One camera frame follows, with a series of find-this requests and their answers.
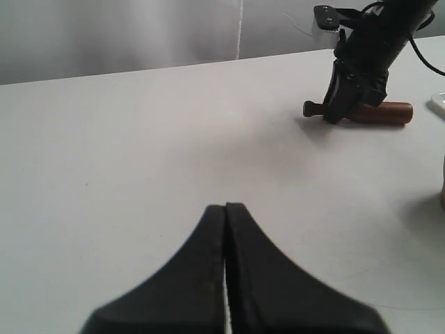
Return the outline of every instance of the wooden object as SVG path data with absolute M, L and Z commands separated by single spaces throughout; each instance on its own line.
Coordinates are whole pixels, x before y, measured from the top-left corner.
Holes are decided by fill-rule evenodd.
M 303 115 L 306 117 L 323 115 L 325 111 L 326 105 L 312 101 L 306 101 L 303 107 Z M 409 103 L 383 102 L 377 107 L 363 104 L 348 119 L 368 124 L 405 125 L 411 121 L 412 114 L 412 105 Z

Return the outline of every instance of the white table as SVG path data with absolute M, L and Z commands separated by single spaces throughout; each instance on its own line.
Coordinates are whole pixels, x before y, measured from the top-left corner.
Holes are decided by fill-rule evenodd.
M 445 37 L 419 40 L 445 68 Z M 445 90 L 411 47 L 405 129 L 303 118 L 329 50 L 0 86 L 0 333 L 76 333 L 152 275 L 204 207 L 244 202 L 270 238 L 397 334 L 445 328 Z

